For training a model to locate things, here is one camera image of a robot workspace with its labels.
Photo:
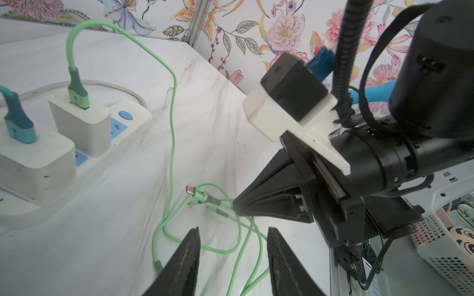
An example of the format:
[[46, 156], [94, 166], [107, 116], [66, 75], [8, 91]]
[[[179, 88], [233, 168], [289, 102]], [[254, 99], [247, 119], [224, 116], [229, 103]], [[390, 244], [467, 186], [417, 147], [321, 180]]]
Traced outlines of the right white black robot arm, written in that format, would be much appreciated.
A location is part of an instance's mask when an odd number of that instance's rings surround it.
[[[414, 232], [420, 207], [404, 196], [435, 173], [474, 157], [474, 4], [440, 1], [399, 13], [375, 43], [349, 92], [371, 1], [347, 3], [335, 52], [310, 61], [283, 53], [243, 101], [248, 121], [283, 147], [233, 201], [241, 217], [316, 222], [331, 248]], [[389, 94], [374, 117], [368, 77], [381, 53], [418, 25]]]

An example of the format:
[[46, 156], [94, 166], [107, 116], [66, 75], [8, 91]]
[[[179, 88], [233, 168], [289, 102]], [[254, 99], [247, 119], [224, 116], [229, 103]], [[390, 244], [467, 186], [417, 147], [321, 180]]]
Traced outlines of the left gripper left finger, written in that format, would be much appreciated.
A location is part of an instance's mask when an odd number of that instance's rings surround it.
[[175, 251], [157, 279], [144, 296], [193, 296], [195, 295], [201, 240], [199, 228], [191, 229]]

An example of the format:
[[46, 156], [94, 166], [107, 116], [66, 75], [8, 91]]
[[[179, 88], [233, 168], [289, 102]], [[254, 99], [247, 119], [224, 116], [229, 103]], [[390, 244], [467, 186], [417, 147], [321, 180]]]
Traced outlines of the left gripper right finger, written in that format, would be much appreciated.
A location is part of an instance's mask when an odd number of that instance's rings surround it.
[[295, 253], [280, 234], [270, 227], [267, 235], [269, 274], [274, 296], [324, 296]]

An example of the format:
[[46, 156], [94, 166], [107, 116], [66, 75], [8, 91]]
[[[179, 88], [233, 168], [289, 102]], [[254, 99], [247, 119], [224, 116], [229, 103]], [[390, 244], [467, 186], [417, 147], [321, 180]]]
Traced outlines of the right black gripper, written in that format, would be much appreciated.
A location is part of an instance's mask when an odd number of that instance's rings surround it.
[[362, 196], [337, 168], [286, 132], [280, 149], [233, 201], [240, 217], [316, 222], [330, 248], [376, 236], [398, 239], [422, 221], [420, 205], [402, 196]]

